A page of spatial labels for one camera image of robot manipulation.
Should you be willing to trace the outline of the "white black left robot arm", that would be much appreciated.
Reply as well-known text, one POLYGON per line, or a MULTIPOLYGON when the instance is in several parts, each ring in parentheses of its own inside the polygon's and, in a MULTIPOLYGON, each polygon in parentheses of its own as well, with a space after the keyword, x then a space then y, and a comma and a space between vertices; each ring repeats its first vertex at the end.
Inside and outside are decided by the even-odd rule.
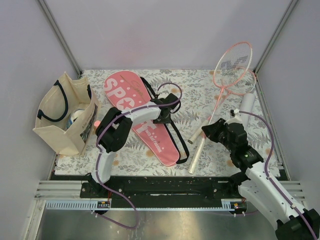
POLYGON ((139 124, 152 121, 165 124, 171 120, 171 113, 181 103, 181 97, 170 93, 166 98, 154 98, 147 103, 128 110, 112 107, 108 110, 95 134, 98 156, 91 179, 91 192, 98 198, 107 195, 109 186, 106 182, 111 177, 112 162, 117 151, 124 147, 131 129, 139 124))

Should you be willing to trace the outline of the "white shuttlecock tube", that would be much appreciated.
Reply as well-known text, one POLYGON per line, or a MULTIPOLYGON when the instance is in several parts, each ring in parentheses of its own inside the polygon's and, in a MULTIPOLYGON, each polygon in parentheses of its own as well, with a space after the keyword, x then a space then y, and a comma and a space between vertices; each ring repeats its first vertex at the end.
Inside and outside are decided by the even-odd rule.
MULTIPOLYGON (((243 112, 252 113, 255 100, 256 100, 256 96, 253 93, 246 93, 242 97, 242 102, 240 104, 239 110, 243 112)), ((243 127, 246 129, 248 126, 250 115, 241 113, 240 116, 242 119, 243 127)))

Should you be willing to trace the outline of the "pink racket cover bag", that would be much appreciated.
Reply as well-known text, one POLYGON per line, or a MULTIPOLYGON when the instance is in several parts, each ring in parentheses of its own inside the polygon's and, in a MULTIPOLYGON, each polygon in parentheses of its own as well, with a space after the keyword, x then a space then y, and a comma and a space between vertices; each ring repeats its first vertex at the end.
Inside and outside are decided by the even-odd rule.
POLYGON ((130 131, 134 131, 163 165, 171 167, 188 160, 188 147, 171 118, 181 107, 179 97, 170 93, 160 98, 144 77, 128 70, 107 77, 103 91, 113 107, 95 134, 109 159, 125 146, 130 131))

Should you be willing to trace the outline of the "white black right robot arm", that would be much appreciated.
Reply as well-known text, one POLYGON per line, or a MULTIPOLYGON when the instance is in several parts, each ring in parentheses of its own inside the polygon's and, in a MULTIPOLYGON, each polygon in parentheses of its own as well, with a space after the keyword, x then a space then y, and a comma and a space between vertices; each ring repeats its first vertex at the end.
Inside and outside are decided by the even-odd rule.
POLYGON ((228 194, 242 196, 269 221, 279 240, 317 240, 320 237, 320 215, 306 209, 274 177, 262 156, 247 140, 240 122, 219 119, 202 127, 205 136, 222 144, 240 172, 230 177, 228 194))

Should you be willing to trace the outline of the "pink white racket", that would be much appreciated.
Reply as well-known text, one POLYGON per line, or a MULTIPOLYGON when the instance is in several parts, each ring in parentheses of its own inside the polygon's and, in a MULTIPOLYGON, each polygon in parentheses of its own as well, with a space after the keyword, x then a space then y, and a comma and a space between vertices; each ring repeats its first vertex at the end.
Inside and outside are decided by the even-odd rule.
POLYGON ((201 127, 209 124, 209 122, 213 118, 213 115, 215 114, 215 110, 217 110, 222 105, 222 103, 229 95, 244 96, 245 94, 251 93, 255 88, 256 82, 257 78, 255 74, 251 70, 247 70, 244 76, 241 78, 241 80, 239 80, 233 86, 225 88, 224 91, 227 92, 227 94, 225 96, 219 95, 217 97, 216 105, 214 107, 212 115, 202 122, 202 124, 197 128, 194 134, 187 141, 190 144, 193 144, 195 142, 195 140, 198 138, 202 131, 201 127))

